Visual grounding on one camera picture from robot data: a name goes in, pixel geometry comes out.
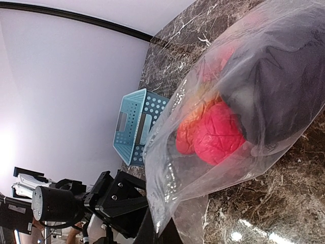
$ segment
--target blue basket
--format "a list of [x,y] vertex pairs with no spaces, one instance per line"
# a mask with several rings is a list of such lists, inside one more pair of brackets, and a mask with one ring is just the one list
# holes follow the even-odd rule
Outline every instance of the blue basket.
[[128,165],[143,165],[142,153],[152,126],[169,99],[138,90],[123,97],[113,146]]

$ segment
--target marble countertop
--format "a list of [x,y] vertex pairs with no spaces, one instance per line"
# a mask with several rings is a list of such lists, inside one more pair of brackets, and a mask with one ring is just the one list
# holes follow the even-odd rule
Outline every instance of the marble countertop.
[[[197,0],[150,44],[140,88],[170,97],[209,44],[261,2]],[[205,244],[325,243],[324,138],[322,113],[264,175],[211,194]]]

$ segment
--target black strip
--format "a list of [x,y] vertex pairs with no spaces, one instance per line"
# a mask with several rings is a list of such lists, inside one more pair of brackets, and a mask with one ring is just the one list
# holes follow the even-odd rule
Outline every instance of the black strip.
[[19,3],[9,3],[9,2],[0,2],[0,9],[12,9],[12,10],[20,10],[20,11],[28,11],[33,13],[39,13],[39,14],[47,14],[57,17],[62,17],[66,19],[72,19],[88,24],[97,25],[106,29],[111,29],[116,32],[120,32],[135,38],[138,38],[140,40],[150,42],[153,36],[145,34],[143,32],[140,32],[138,30],[112,23],[110,21],[94,18],[91,16],[83,15],[83,14],[77,14],[70,11],[60,10],[60,9],[54,9],[54,8],[48,8],[43,6],[36,6],[36,5],[29,5],[29,4],[19,4]]

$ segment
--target person's arm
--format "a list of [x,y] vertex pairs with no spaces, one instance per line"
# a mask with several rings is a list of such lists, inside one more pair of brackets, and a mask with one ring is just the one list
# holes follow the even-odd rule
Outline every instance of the person's arm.
[[[76,224],[77,227],[82,228],[82,223]],[[76,244],[76,236],[80,233],[80,231],[71,228],[68,238],[67,238],[67,244]]]

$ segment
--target plastic bag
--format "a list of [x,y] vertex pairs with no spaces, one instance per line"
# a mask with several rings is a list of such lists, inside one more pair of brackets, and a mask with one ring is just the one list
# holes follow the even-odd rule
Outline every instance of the plastic bag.
[[[322,110],[324,94],[324,4],[266,1],[226,30],[149,135],[144,161],[156,232],[181,202],[267,171]],[[190,219],[195,211],[187,204],[181,212]]]

